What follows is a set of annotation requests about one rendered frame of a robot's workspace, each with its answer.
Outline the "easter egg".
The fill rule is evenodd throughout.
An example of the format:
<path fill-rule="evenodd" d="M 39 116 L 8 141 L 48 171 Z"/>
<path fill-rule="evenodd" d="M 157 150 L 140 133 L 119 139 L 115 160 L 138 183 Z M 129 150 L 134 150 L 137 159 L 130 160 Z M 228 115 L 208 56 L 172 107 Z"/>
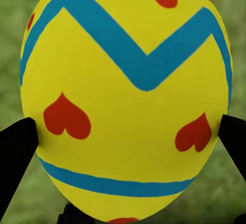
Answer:
<path fill-rule="evenodd" d="M 181 195 L 229 110 L 231 44 L 211 0 L 40 0 L 20 58 L 46 173 L 107 223 Z"/>

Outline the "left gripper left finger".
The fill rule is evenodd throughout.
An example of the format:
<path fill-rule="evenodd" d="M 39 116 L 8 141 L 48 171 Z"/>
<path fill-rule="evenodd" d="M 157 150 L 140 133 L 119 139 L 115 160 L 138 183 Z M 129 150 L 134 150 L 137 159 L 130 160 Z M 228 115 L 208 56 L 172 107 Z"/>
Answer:
<path fill-rule="evenodd" d="M 0 221 L 37 146 L 35 121 L 31 117 L 0 132 Z"/>

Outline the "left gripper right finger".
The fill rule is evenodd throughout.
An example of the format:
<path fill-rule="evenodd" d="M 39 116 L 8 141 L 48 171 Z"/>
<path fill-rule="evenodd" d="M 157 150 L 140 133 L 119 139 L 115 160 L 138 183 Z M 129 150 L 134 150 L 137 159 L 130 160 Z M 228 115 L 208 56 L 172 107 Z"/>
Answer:
<path fill-rule="evenodd" d="M 246 181 L 246 121 L 223 114 L 218 136 Z"/>

